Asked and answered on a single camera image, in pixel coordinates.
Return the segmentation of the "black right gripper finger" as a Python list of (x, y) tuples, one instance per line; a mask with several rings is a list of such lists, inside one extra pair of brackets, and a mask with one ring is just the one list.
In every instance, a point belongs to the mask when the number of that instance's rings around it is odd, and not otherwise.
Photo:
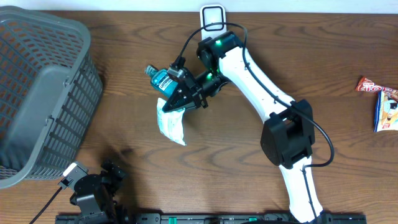
[(182, 81), (178, 83), (176, 88), (174, 89), (173, 93), (171, 96), (168, 98), (168, 100), (171, 101), (193, 101), (193, 96), (192, 96), (192, 88), (193, 88), (193, 82), (191, 81)]
[(186, 110), (191, 110), (195, 109), (196, 105), (193, 101), (171, 101), (167, 100), (165, 105), (162, 107), (163, 112), (168, 113), (168, 112), (173, 112), (173, 111), (178, 111), (182, 109)]

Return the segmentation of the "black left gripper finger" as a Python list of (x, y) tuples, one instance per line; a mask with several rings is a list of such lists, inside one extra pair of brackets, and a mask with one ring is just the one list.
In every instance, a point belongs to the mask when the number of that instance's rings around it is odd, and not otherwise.
[(115, 170), (117, 166), (111, 160), (106, 160), (101, 164), (101, 168), (104, 170)]
[(123, 180), (126, 177), (126, 173), (119, 166), (113, 166), (112, 173), (118, 180)]

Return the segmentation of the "teal wet wipes pack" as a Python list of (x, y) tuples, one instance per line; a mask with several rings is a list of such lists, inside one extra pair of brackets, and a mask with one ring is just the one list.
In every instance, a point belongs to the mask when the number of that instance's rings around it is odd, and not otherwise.
[(182, 119), (185, 113), (185, 109), (180, 109), (172, 112), (164, 112), (163, 107), (166, 101), (162, 98), (157, 100), (157, 124), (160, 132), (170, 139), (171, 141), (185, 146), (186, 143), (183, 140), (183, 124)]

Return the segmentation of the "teal mouthwash bottle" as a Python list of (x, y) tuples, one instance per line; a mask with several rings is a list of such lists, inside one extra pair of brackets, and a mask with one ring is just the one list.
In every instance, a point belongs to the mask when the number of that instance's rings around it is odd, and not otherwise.
[(145, 73), (150, 77), (150, 84), (152, 87), (167, 98), (172, 95), (178, 85), (176, 81), (173, 81), (169, 77), (166, 69), (158, 70), (154, 66), (148, 65), (145, 69)]

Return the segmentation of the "orange red snack bar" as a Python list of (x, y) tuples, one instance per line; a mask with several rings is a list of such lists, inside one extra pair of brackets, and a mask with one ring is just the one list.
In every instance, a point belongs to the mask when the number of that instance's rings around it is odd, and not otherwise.
[(356, 91), (366, 91), (366, 92), (384, 92), (388, 97), (392, 98), (393, 100), (397, 101), (397, 90), (385, 87), (385, 86), (380, 86), (375, 84), (373, 81), (366, 77), (362, 77), (356, 88)]

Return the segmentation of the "yellow snack bag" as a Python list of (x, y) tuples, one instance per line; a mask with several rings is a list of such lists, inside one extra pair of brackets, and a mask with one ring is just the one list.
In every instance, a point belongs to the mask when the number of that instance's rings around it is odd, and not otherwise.
[(397, 131), (397, 102), (383, 91), (377, 96), (374, 132)]

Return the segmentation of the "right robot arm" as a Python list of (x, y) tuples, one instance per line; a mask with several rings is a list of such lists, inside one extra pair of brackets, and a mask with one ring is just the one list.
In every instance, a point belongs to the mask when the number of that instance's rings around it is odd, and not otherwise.
[(215, 96), (227, 83), (234, 84), (261, 118), (261, 148), (282, 173), (291, 214), (300, 223), (316, 221), (323, 208), (310, 168), (315, 142), (310, 104), (305, 100), (296, 102), (278, 88), (232, 31), (199, 42), (197, 57), (206, 67), (198, 77), (185, 68), (181, 56), (170, 65), (167, 73), (177, 87), (163, 111), (206, 108), (207, 97)]

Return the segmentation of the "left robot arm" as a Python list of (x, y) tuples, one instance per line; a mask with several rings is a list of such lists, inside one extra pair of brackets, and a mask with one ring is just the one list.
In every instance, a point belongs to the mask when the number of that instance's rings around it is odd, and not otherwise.
[(113, 199), (126, 173), (110, 160), (102, 163), (99, 174), (88, 174), (74, 185), (71, 203), (81, 210), (78, 223), (130, 222), (127, 209)]

